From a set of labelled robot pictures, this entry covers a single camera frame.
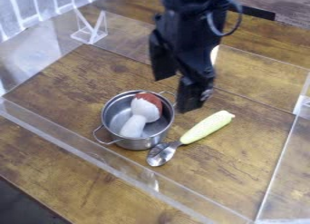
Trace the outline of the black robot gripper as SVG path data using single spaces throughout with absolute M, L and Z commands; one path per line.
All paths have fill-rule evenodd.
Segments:
M 148 55 L 156 81 L 183 74 L 176 91 L 180 113 L 201 107 L 213 93 L 211 51 L 220 44 L 228 0 L 161 0 Z

